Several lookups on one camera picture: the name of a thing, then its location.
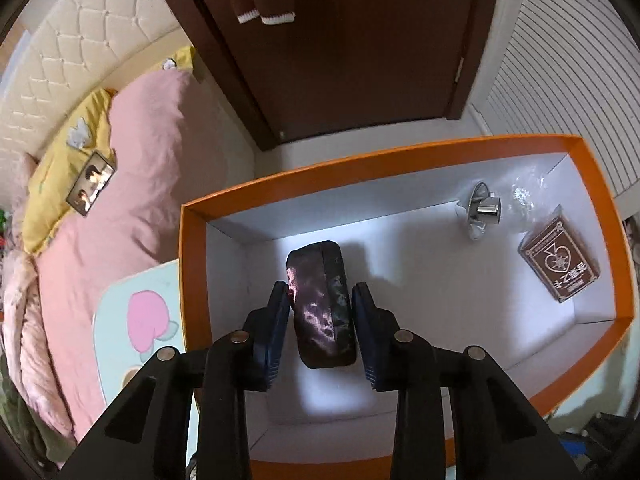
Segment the brown card deck box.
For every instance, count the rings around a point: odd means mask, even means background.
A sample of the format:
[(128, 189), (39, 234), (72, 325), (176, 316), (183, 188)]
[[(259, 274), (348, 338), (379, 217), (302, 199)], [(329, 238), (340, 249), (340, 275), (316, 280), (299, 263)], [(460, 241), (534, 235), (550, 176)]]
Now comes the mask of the brown card deck box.
[(597, 260), (561, 205), (524, 236), (518, 253), (559, 304), (600, 278)]

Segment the black purple marbled case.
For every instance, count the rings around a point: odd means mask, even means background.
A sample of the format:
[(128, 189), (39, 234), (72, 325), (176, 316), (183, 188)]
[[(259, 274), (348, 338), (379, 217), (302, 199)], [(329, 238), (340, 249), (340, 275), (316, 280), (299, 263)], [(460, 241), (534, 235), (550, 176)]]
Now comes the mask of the black purple marbled case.
[(357, 341), (341, 247), (324, 240), (293, 250), (286, 275), (297, 349), (306, 367), (354, 364)]

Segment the mint cartoon bed table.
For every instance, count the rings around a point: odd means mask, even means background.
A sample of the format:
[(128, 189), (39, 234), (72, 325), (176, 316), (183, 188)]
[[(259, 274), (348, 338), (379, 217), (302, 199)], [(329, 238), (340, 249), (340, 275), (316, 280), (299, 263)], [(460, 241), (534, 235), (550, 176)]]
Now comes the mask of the mint cartoon bed table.
[(130, 275), (104, 292), (93, 320), (93, 348), (106, 404), (164, 347), (185, 352), (178, 262)]

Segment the orange cardboard box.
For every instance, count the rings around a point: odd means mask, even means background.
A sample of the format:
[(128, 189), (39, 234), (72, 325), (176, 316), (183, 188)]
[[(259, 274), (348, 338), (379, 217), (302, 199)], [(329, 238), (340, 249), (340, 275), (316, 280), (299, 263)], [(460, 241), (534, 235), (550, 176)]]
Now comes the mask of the orange cardboard box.
[[(527, 168), (549, 176), (600, 278), (559, 304), (518, 253), (506, 188)], [(473, 242), (456, 203), (485, 182), (500, 223)], [(228, 188), (182, 207), (184, 342), (206, 353), (288, 285), (293, 250), (333, 240), (352, 288), (442, 350), (446, 465), (462, 479), (576, 479), (546, 416), (618, 346), (638, 292), (602, 172), (578, 136), (492, 136), (395, 148)], [(290, 315), (276, 379), (245, 393), (251, 478), (391, 479), (396, 392), (373, 390), (357, 359), (312, 370)]]

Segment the clear plastic bag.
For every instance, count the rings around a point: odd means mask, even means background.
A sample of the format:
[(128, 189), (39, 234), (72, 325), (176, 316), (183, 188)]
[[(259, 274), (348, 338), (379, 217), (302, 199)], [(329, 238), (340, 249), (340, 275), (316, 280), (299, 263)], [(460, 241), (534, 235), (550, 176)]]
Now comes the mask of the clear plastic bag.
[(528, 232), (554, 211), (548, 181), (548, 174), (535, 167), (527, 168), (512, 179), (504, 198), (506, 220), (511, 230)]

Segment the pink floral blanket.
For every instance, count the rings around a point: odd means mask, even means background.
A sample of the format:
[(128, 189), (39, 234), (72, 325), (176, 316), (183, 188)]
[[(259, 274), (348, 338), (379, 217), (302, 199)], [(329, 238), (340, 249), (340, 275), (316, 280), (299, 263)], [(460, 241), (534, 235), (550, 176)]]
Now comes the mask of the pink floral blanket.
[(38, 273), (29, 254), (13, 249), (2, 269), (2, 336), (9, 376), (39, 418), (65, 439), (74, 424), (58, 386), (43, 326)]

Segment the pink duvet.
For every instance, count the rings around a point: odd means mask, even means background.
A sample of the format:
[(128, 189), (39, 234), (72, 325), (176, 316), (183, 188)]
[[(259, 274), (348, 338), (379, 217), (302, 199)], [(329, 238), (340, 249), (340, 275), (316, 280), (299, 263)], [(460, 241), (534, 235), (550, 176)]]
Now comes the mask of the pink duvet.
[(76, 440), (105, 408), (92, 334), (104, 292), (177, 258), (183, 204), (255, 175), (254, 151), (224, 96), (186, 70), (138, 77), (116, 94), (108, 122), (114, 176), (36, 259), (43, 328)]

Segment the smartphone showing video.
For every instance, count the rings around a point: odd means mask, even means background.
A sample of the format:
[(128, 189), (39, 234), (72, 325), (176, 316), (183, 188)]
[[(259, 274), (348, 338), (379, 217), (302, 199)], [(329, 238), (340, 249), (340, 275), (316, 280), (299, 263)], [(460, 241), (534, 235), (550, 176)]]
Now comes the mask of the smartphone showing video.
[(115, 166), (100, 152), (88, 158), (66, 196), (74, 211), (85, 217), (116, 172)]

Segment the yellow pillow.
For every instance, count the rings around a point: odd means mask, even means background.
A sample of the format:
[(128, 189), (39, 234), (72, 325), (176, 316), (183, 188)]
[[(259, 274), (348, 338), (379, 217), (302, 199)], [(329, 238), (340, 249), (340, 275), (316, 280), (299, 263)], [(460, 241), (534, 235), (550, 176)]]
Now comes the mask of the yellow pillow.
[(105, 197), (117, 218), (140, 212), (151, 221), (178, 214), (196, 188), (186, 173), (193, 144), (183, 136), (184, 101), (196, 89), (194, 55), (183, 47), (122, 90), (95, 88), (70, 113), (28, 181), (25, 252), (42, 254), (67, 218), (85, 218), (66, 196), (95, 151), (116, 168), (98, 199)]

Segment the dark brown wooden door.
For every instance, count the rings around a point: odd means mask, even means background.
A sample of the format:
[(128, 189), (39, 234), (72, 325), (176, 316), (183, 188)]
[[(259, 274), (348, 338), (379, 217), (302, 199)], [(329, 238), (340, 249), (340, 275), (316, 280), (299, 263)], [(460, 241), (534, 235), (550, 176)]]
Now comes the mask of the dark brown wooden door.
[(497, 0), (294, 0), (240, 24), (230, 0), (165, 0), (258, 148), (458, 119)]

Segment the white slatted closet door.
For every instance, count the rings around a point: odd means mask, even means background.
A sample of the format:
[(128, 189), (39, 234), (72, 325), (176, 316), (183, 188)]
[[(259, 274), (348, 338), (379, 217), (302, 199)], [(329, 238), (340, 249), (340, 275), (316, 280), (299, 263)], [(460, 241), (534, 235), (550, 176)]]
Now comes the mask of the white slatted closet door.
[(488, 136), (581, 136), (638, 212), (639, 47), (610, 0), (497, 0), (466, 110)]

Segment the cream tufted headboard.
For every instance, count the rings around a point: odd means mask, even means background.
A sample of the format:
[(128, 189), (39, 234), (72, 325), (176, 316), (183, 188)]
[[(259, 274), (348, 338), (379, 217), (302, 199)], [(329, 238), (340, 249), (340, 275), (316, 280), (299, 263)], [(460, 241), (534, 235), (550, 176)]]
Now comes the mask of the cream tufted headboard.
[(120, 90), (189, 44), (165, 0), (56, 0), (1, 91), (1, 203), (17, 159), (37, 155), (95, 88)]

